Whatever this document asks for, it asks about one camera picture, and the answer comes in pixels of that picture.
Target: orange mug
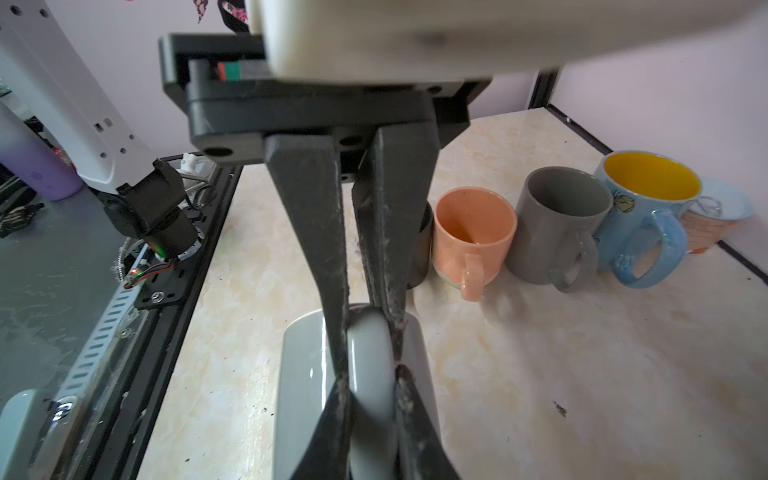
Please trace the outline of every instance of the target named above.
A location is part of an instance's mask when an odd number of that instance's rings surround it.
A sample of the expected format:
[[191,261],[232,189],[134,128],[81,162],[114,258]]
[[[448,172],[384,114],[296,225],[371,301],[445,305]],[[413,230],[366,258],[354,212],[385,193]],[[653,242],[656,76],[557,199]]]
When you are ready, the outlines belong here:
[[432,261],[440,277],[477,302],[502,268],[518,226],[515,209],[480,187],[449,190],[435,205]]

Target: light gray mug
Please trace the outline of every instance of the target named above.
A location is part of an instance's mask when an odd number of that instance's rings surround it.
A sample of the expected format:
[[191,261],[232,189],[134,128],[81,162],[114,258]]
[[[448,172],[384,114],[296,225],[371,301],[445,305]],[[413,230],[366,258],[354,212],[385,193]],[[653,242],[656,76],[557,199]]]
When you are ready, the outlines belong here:
[[[598,248],[592,233],[613,206],[611,192],[592,175],[568,167],[544,167],[525,179],[516,210],[518,229],[506,258],[522,280],[573,292],[594,278]],[[572,282],[566,273],[581,257]]]

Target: mug rim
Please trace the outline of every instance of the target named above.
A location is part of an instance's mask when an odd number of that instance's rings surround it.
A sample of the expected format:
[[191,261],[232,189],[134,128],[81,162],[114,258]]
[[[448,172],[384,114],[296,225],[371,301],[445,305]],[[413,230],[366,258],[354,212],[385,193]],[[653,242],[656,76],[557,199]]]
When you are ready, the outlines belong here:
[[[452,192],[455,192],[457,190],[480,190],[480,191],[484,191],[484,192],[489,193],[489,194],[493,194],[496,197],[498,197],[499,199],[501,199],[502,202],[504,202],[506,204],[506,206],[509,208],[509,211],[512,212],[512,228],[509,229],[509,233],[504,235],[504,238],[502,238],[501,240],[497,240],[497,241],[495,241],[493,243],[471,243],[471,242],[464,241],[464,240],[462,240],[460,238],[457,238],[457,237],[454,237],[453,235],[451,235],[445,229],[445,227],[442,226],[442,223],[440,223],[440,219],[438,218],[438,215],[437,215],[437,210],[438,210],[438,207],[440,206],[440,202],[442,202],[443,199],[448,196],[448,194],[450,194]],[[442,231],[443,233],[445,233],[446,235],[451,237],[453,240],[456,240],[457,242],[461,242],[464,245],[472,245],[474,247],[493,247],[495,245],[503,244],[504,242],[509,241],[509,240],[512,239],[512,235],[515,234],[515,230],[517,230],[517,228],[518,228],[518,213],[515,211],[515,208],[512,206],[512,204],[510,204],[509,201],[506,198],[504,198],[500,193],[494,192],[493,190],[489,190],[488,188],[483,188],[483,187],[456,187],[456,188],[452,188],[451,190],[446,191],[435,202],[435,208],[433,209],[432,219],[435,222],[435,226],[438,227],[440,229],[440,231]]]
[[[542,202],[538,201],[538,199],[537,199],[536,197],[534,197],[533,193],[531,192],[531,189],[528,187],[528,181],[531,179],[531,177],[533,177],[533,175],[534,175],[534,174],[536,174],[536,173],[538,173],[538,172],[540,172],[540,171],[542,171],[542,170],[571,170],[571,171],[577,172],[578,174],[583,174],[583,175],[587,175],[588,177],[591,177],[591,179],[592,179],[592,180],[594,180],[594,182],[595,182],[597,185],[599,185],[599,186],[600,186],[600,187],[603,189],[603,191],[604,191],[604,192],[607,194],[607,198],[608,198],[608,206],[607,206],[607,207],[605,207],[603,210],[601,210],[601,211],[600,211],[599,213],[597,213],[597,214],[594,214],[594,215],[587,215],[587,216],[568,215],[568,214],[563,214],[562,212],[558,212],[557,210],[552,210],[550,207],[547,207],[547,206],[546,206],[546,205],[544,205]],[[577,169],[577,168],[573,168],[573,167],[563,167],[563,166],[559,166],[559,165],[552,165],[552,166],[550,166],[550,167],[541,167],[541,168],[537,168],[536,170],[533,170],[533,171],[532,171],[530,174],[528,174],[528,176],[525,178],[525,181],[523,182],[523,188],[524,188],[524,189],[525,189],[525,191],[528,193],[528,196],[529,196],[529,197],[530,197],[530,198],[531,198],[531,199],[532,199],[532,200],[533,200],[533,201],[534,201],[534,202],[535,202],[535,203],[536,203],[538,206],[540,206],[540,207],[542,207],[542,208],[546,209],[546,210],[547,210],[547,211],[549,211],[549,212],[552,212],[553,214],[557,214],[558,216],[560,216],[560,217],[563,217],[563,218],[569,218],[569,219],[574,219],[574,218],[583,218],[583,219],[591,220],[591,219],[593,219],[593,218],[597,218],[597,217],[599,217],[600,215],[605,215],[607,212],[611,211],[611,208],[613,208],[613,206],[614,206],[614,196],[613,196],[613,194],[611,193],[611,191],[610,191],[610,190],[608,190],[608,187],[606,187],[606,186],[605,186],[605,184],[604,184],[603,182],[601,182],[600,180],[598,180],[598,178],[597,178],[597,177],[595,177],[593,174],[590,174],[589,172],[585,172],[585,171],[583,171],[583,170],[579,170],[579,169]]]
[[[608,171],[607,171],[607,170],[605,170],[605,161],[606,161],[606,160],[607,160],[609,157],[612,157],[612,156],[614,156],[615,154],[649,154],[649,155],[653,155],[653,156],[655,156],[655,157],[661,157],[661,158],[664,158],[664,159],[666,159],[666,160],[669,160],[670,162],[673,162],[673,163],[675,163],[675,164],[678,164],[678,165],[682,165],[682,166],[683,166],[683,167],[685,167],[685,168],[686,168],[686,169],[687,169],[689,172],[691,172],[691,173],[693,174],[693,176],[696,178],[696,180],[699,182],[699,191],[697,191],[697,192],[696,192],[696,194],[695,194],[695,195],[693,195],[692,197],[684,198],[683,200],[665,200],[664,198],[649,197],[649,196],[647,196],[647,195],[639,194],[638,192],[636,192],[636,191],[634,191],[634,190],[632,190],[632,189],[626,188],[624,185],[622,185],[622,184],[618,183],[618,182],[617,182],[617,181],[616,181],[616,180],[615,180],[615,179],[614,179],[614,178],[613,178],[613,177],[612,177],[612,176],[611,176],[611,175],[608,173]],[[599,168],[600,168],[600,169],[602,169],[602,171],[603,171],[603,172],[605,172],[605,176],[606,176],[607,178],[610,178],[610,179],[611,179],[611,181],[612,181],[613,183],[615,183],[616,185],[618,185],[619,187],[621,187],[621,188],[625,189],[626,191],[628,191],[629,193],[631,193],[631,194],[633,194],[633,195],[637,195],[638,197],[643,197],[643,198],[645,198],[645,199],[648,199],[648,200],[652,200],[652,201],[654,201],[654,202],[662,202],[662,203],[665,203],[665,204],[684,204],[685,202],[690,202],[690,201],[691,201],[691,200],[693,200],[694,198],[698,198],[698,197],[701,195],[701,191],[704,189],[704,185],[701,183],[701,177],[699,177],[699,174],[697,174],[697,173],[694,171],[694,169],[693,169],[693,168],[691,168],[691,167],[688,167],[688,166],[687,166],[686,164],[684,164],[683,162],[681,162],[681,161],[677,161],[677,160],[675,160],[674,158],[669,158],[669,157],[668,157],[668,156],[666,156],[666,155],[657,154],[657,153],[655,153],[655,152],[652,152],[652,151],[647,151],[647,150],[616,150],[616,151],[612,151],[612,152],[610,152],[609,154],[607,154],[607,155],[604,155],[604,156],[603,156],[603,159],[600,161],[600,166],[599,166]]]

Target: marble tabletop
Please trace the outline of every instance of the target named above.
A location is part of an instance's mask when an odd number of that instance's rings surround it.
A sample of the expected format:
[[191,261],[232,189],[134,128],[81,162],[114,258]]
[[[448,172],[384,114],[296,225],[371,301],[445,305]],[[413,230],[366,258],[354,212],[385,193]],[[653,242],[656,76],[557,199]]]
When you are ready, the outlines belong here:
[[[475,185],[514,204],[532,170],[592,172],[600,159],[546,110],[481,118],[441,152],[429,199]],[[362,302],[350,190],[350,302]],[[431,271],[408,310],[464,480],[765,479],[766,293],[713,248],[645,290],[600,273],[564,294],[502,267],[482,301],[467,303]],[[283,331],[319,307],[266,168],[246,167],[138,478],[271,478]]]

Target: orange mug handle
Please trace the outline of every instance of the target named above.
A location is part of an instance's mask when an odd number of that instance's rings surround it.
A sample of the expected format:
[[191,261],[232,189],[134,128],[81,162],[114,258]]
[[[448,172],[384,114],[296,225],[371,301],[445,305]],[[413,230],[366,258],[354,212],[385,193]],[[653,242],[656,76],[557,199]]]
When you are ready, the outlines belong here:
[[482,267],[482,257],[476,253],[464,255],[464,271],[462,271],[462,298],[468,302],[479,302],[485,288],[485,272]]

